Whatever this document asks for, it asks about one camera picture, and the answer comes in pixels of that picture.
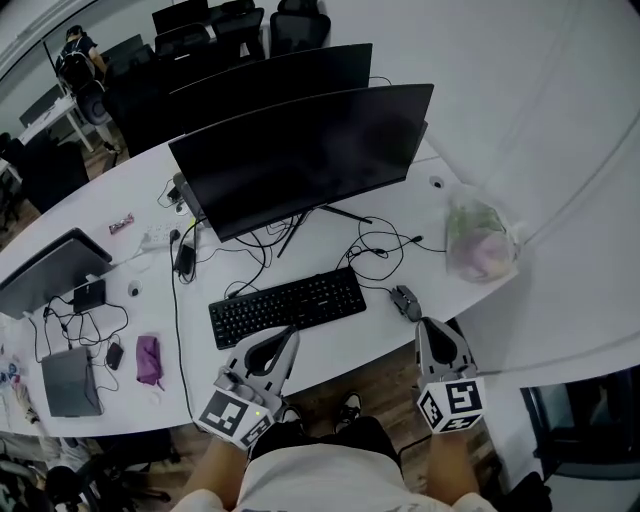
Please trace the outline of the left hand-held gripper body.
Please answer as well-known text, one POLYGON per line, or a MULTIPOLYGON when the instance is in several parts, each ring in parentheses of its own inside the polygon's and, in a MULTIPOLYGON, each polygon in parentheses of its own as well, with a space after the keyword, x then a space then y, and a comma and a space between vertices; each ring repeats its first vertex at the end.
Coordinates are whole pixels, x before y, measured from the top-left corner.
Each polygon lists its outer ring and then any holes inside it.
POLYGON ((282 407, 284 373, 253 375, 237 358, 220 368, 213 394, 196 424, 240 449, 252 449, 282 407))

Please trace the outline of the grey and black mouse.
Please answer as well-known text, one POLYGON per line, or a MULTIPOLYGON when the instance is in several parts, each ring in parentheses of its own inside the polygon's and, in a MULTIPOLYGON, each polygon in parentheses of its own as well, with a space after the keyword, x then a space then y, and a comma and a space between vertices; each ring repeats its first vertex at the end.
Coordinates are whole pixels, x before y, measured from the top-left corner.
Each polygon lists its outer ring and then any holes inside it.
POLYGON ((416 295, 405 285, 398 285, 391 290, 391 300, 398 311, 411 322, 418 322, 422 310, 416 295))

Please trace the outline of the person's left forearm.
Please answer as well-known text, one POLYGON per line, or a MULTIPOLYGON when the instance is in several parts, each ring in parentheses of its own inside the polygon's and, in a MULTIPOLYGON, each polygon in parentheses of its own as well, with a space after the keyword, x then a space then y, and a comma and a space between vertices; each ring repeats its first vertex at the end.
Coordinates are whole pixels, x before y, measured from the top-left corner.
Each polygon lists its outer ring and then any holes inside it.
POLYGON ((239 499, 248 455, 233 444, 214 438, 194 473, 196 487, 215 493, 227 510, 239 499))

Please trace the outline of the person's right forearm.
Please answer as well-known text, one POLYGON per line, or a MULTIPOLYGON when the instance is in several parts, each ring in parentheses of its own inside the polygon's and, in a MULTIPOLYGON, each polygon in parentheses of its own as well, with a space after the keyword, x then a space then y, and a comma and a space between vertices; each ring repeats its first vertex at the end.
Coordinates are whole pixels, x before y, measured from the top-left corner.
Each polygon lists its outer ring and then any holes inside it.
POLYGON ((432 437, 426 482, 428 495, 450 506, 467 494, 479 493, 464 432, 435 434, 432 437))

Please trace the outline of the person's right shoe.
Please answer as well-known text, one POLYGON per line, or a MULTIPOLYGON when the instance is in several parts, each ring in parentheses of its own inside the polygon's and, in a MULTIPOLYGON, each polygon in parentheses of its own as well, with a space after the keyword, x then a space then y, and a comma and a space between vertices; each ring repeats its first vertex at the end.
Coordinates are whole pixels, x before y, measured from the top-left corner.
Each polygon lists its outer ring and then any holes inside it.
POLYGON ((348 393, 338 408, 338 414, 334 422, 334 432, 338 433, 345 427, 354 423, 361 415, 362 399, 357 392, 348 393))

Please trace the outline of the person's black shorts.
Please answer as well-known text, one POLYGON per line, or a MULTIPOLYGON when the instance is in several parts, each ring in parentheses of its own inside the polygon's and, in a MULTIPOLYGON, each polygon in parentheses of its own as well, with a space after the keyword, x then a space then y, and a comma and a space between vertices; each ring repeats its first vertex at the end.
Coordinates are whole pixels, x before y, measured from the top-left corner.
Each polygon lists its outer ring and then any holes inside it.
POLYGON ((282 422, 271 426, 253 446, 250 459, 254 460, 273 451, 317 444, 343 446, 385 455, 397 465, 401 464, 390 437, 381 423, 370 416, 359 417, 337 433, 323 436, 307 434, 300 421, 282 422))

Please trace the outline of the purple cloth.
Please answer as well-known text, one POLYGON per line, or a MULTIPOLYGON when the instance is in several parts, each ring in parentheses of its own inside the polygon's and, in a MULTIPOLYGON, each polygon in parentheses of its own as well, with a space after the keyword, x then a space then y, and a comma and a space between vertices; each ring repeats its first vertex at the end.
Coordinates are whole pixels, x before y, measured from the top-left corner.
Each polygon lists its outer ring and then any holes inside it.
POLYGON ((163 390, 161 379, 163 368, 160 357, 160 345, 155 336, 142 335, 136 342, 136 380, 145 385, 163 390))

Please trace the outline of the black power adapter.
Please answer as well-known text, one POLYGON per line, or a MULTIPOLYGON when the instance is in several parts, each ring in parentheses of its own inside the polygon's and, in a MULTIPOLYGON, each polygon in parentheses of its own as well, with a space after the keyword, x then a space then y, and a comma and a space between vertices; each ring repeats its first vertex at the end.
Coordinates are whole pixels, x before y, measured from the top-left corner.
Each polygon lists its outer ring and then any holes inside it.
POLYGON ((189 244, 182 244, 178 248, 173 269, 179 276, 190 276, 193 272, 196 262, 195 249, 189 244))

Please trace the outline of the clear plastic bag with food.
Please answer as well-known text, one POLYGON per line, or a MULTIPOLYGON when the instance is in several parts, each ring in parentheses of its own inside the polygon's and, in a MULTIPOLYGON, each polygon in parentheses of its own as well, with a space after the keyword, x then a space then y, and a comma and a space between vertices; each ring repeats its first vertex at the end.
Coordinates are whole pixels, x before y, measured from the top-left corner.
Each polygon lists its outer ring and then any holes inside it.
POLYGON ((445 233, 449 274, 471 283, 490 283, 513 273, 521 252, 521 224, 484 190, 451 188, 445 233))

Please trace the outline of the person's white shirt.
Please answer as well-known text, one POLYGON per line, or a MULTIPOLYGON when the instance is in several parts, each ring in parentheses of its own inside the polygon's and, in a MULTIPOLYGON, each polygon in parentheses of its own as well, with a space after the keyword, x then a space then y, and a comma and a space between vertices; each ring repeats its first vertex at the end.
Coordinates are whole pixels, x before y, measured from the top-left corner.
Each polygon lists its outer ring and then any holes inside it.
POLYGON ((249 463, 233 512, 497 512, 468 493, 452 505, 408 490, 389 457, 316 444, 249 463))

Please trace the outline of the white power strip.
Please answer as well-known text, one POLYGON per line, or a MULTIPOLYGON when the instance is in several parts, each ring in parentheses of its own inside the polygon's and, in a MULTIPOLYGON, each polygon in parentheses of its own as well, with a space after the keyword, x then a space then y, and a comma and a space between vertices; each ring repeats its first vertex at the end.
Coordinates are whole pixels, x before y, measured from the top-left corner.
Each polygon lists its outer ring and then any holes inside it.
POLYGON ((180 222, 166 222, 148 226, 142 236, 140 248, 143 251, 168 248, 170 245, 171 232, 174 230, 182 234, 184 227, 180 222))

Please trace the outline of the small black box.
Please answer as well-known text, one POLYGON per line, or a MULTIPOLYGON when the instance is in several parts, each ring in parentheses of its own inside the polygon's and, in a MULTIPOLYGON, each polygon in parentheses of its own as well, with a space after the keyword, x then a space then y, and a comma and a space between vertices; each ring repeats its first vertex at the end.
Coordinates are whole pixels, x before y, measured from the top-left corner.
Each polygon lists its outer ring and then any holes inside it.
POLYGON ((73 291, 72 306, 75 313, 84 313, 106 303, 104 279, 88 282, 73 291))

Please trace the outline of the black flat monitor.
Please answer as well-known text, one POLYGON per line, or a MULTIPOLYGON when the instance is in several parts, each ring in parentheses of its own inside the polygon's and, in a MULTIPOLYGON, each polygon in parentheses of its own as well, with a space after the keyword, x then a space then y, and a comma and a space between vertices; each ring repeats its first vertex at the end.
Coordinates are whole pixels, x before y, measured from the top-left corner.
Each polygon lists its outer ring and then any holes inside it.
POLYGON ((373 45, 333 46, 245 64, 170 93, 185 134, 262 108, 307 97, 366 88, 373 45))

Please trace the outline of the black mesh chair with headrest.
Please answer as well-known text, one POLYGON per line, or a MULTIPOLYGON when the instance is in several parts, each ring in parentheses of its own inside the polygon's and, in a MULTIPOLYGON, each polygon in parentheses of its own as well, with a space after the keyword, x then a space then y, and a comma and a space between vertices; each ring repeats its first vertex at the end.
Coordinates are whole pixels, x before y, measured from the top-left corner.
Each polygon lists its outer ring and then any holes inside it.
POLYGON ((331 29, 318 0, 280 0, 270 17, 270 56, 321 48, 331 29))

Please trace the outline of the small black monitor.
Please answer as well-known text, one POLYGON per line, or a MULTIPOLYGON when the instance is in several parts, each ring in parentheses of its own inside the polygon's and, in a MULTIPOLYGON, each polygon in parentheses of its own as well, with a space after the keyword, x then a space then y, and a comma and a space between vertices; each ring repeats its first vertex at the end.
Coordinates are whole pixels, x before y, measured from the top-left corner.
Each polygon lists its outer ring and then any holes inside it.
POLYGON ((194 23, 205 24, 209 19, 208 0, 185 0, 152 13, 157 35, 194 23))

